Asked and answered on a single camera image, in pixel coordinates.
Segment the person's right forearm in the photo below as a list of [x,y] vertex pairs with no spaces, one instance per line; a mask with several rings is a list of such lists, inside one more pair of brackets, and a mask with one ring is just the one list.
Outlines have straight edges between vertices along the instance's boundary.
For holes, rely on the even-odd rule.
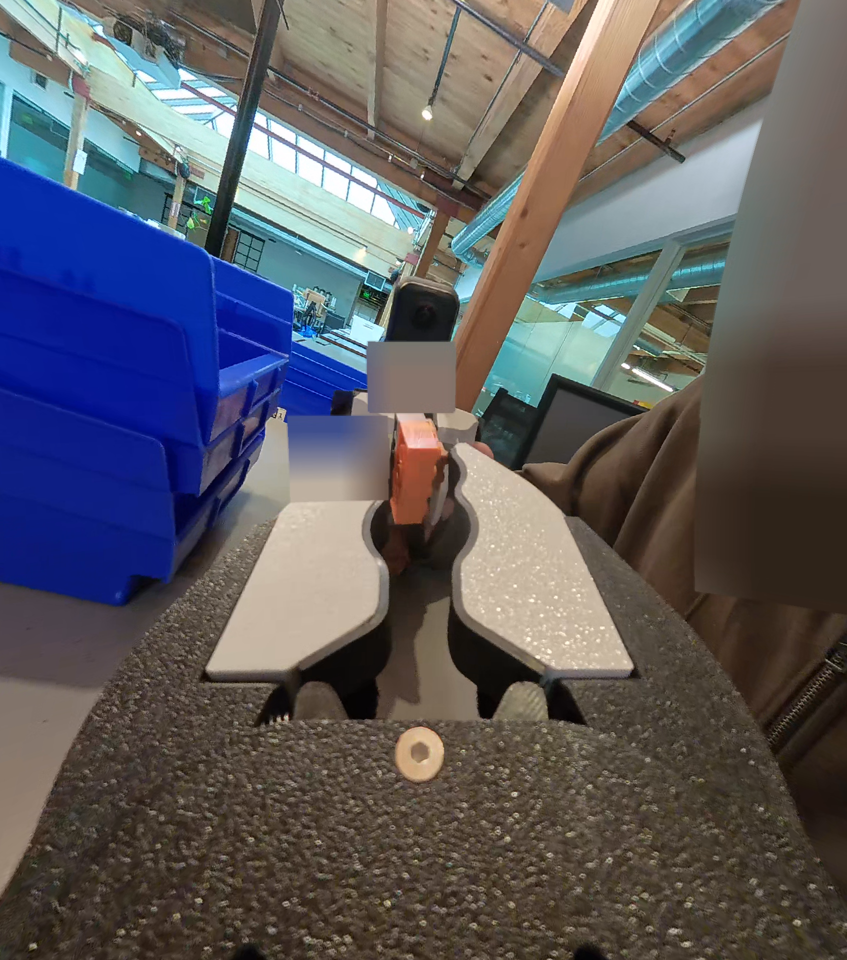
[[591,437],[568,463],[520,474],[581,520],[684,618],[694,589],[694,498],[704,377]]

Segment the wooden support post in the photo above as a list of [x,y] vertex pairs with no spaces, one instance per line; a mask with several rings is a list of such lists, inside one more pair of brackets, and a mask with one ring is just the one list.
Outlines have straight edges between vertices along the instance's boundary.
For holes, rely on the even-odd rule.
[[595,6],[455,334],[459,409],[478,401],[659,5]]

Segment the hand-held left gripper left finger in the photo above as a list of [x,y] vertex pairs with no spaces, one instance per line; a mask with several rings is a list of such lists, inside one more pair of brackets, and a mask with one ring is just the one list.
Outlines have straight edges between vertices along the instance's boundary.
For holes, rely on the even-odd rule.
[[205,673],[282,682],[384,621],[390,577],[372,538],[381,501],[291,502],[276,517]]

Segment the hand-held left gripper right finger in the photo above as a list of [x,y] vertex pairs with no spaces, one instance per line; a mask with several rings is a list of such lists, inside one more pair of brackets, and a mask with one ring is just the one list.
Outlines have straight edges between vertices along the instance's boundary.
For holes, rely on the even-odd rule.
[[458,443],[467,537],[452,568],[465,628],[544,679],[624,679],[633,660],[567,517],[536,486]]

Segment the bright orange toy brick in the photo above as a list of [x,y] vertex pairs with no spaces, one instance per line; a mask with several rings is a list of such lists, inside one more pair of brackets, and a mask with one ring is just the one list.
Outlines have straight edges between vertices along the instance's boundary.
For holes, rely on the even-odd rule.
[[434,421],[424,414],[397,414],[390,508],[397,526],[424,524],[443,483],[446,450]]

